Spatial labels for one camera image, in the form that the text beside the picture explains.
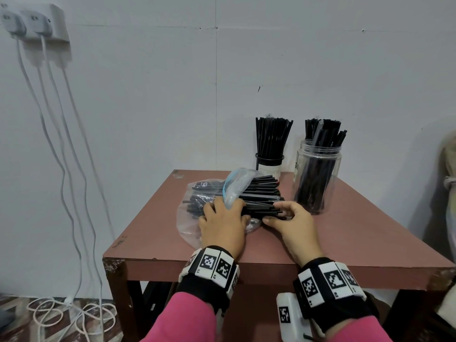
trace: pen holder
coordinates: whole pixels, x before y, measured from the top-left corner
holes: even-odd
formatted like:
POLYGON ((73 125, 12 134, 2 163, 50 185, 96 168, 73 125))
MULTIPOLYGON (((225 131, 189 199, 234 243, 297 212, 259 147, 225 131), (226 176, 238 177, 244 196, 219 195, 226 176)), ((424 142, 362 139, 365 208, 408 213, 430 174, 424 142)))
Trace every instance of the pen holder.
POLYGON ((266 158, 258 157, 258 153, 256 153, 255 157, 257 159, 256 170, 265 175, 272 175, 276 180, 280 180, 280 167, 282 166, 282 161, 285 156, 282 155, 282 158, 277 160, 268 160, 266 158))
POLYGON ((308 212, 324 212, 331 202, 342 159, 341 148, 312 146, 306 140, 298 150, 292 194, 308 212))

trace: pink sleeve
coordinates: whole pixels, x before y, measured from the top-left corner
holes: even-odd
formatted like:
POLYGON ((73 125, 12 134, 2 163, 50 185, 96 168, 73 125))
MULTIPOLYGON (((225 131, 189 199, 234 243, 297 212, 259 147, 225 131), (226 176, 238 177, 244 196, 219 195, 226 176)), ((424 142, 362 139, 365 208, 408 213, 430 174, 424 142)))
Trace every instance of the pink sleeve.
POLYGON ((392 342, 374 316, 351 322, 329 342, 392 342))
POLYGON ((175 293, 141 342, 214 342, 213 309, 189 293, 175 293))

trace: bundle of black straws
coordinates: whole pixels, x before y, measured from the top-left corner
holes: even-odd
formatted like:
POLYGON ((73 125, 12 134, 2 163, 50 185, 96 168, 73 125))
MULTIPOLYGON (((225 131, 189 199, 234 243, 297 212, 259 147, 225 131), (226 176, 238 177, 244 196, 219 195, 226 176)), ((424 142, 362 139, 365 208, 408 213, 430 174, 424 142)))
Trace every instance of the bundle of black straws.
MULTIPOLYGON (((200 181, 193 187, 193 193, 189 200, 183 201, 187 205, 187 211, 195 218, 204 215, 203 207, 206 203, 214 201, 214 198, 222 194, 225 181, 212 182, 200 181)), ((278 182, 272 175, 254 178, 239 198, 245 201, 242 215, 250 215, 252 218, 262 219, 265 216, 278 217, 279 209, 273 207, 275 201, 284 200, 277 189, 278 182)))
POLYGON ((282 159, 293 120, 282 118, 255 118, 258 157, 267 160, 282 159))
MULTIPOLYGON (((338 155, 340 146, 347 131, 339 131, 340 121, 312 119, 305 121, 305 140, 310 145, 310 151, 338 155)), ((325 191, 332 180, 336 158, 309 157, 302 168, 294 200, 310 213, 319 213, 325 207, 325 191)))

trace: white wall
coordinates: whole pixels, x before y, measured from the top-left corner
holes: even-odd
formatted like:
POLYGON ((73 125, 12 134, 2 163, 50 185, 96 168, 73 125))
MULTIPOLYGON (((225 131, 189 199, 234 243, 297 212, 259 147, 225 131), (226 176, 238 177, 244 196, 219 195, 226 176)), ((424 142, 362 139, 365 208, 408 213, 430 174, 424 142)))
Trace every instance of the white wall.
MULTIPOLYGON (((447 251, 438 158, 456 128, 456 0, 47 1, 66 15, 71 49, 56 48, 52 69, 89 176, 100 269, 112 237, 62 68, 117 235, 172 169, 252 167, 254 117, 272 113, 294 120, 289 170, 305 119, 342 120, 340 177, 447 251)), ((1 30, 0 291, 68 295, 77 257, 61 173, 14 46, 1 30)), ((43 72, 58 113, 42 53, 27 47, 25 61, 44 106, 36 67, 43 72)), ((84 277, 80 295, 94 296, 84 277)))

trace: table leg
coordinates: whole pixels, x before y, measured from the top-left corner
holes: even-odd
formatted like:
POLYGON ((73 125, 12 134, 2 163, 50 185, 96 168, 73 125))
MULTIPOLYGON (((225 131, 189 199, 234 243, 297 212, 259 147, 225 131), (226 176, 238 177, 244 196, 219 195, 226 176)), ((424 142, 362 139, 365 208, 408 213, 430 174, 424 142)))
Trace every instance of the table leg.
POLYGON ((445 294, 446 291, 400 290, 383 328, 394 342, 421 341, 430 315, 445 294))
POLYGON ((148 332, 140 282, 127 280, 127 267, 123 259, 104 258, 103 264, 122 327, 122 341, 138 342, 148 332))

